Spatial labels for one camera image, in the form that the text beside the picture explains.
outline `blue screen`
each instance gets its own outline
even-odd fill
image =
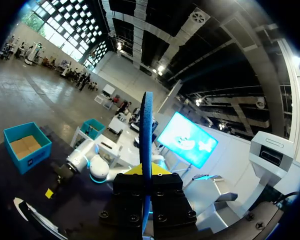
[[[198,169],[202,168],[218,144],[217,140],[178,112],[157,140]]]

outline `concrete floor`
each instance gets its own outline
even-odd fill
[[[28,122],[48,125],[67,143],[77,126],[88,119],[107,127],[116,107],[107,110],[95,102],[98,93],[87,86],[80,92],[74,83],[49,68],[29,66],[13,57],[0,59],[0,143],[4,141],[4,129]],[[104,135],[117,140],[108,130]]]

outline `yellow sticker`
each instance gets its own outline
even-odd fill
[[[50,199],[51,196],[52,196],[53,194],[54,194],[54,192],[51,191],[50,188],[48,188],[48,190],[47,190],[46,193],[45,193],[45,196],[46,196],[48,199]]]

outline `screw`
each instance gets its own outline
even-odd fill
[[[251,212],[249,212],[246,216],[245,219],[249,222],[251,222],[255,218],[255,215]]]
[[[194,218],[197,215],[197,213],[193,210],[190,210],[187,212],[186,215],[188,216],[188,218]]]
[[[163,196],[163,195],[165,195],[162,191],[157,191],[156,192],[156,195],[158,196],[158,197],[161,197],[161,196]]]
[[[163,223],[166,220],[167,220],[167,218],[164,215],[162,215],[162,214],[158,215],[158,222]]]
[[[132,196],[134,196],[134,197],[138,197],[138,196],[140,196],[140,193],[138,193],[138,192],[134,191],[134,192],[132,193]]]
[[[175,191],[175,193],[176,193],[177,195],[182,195],[182,194],[184,194],[184,191],[181,190],[181,189],[178,189],[178,190]]]
[[[99,213],[99,217],[105,219],[109,217],[109,213],[107,211],[102,211]]]
[[[129,221],[132,223],[138,222],[139,221],[139,217],[135,214],[130,215],[129,217]]]
[[[263,221],[258,221],[255,225],[255,228],[258,229],[258,230],[262,230],[265,228],[265,224]]]

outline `teal bin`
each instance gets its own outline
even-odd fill
[[[40,130],[40,128],[34,123],[29,122],[19,126],[13,126],[11,128],[3,130],[4,145],[8,150],[12,161],[19,169],[21,174],[26,173],[29,169],[40,163],[42,160],[48,158],[51,153],[52,142],[47,136]],[[41,148],[25,156],[22,159],[18,159],[17,155],[13,151],[12,142],[22,139],[24,137],[32,135],[35,140],[40,144]]]
[[[95,140],[101,135],[106,127],[95,119],[89,119],[82,124],[81,131]]]

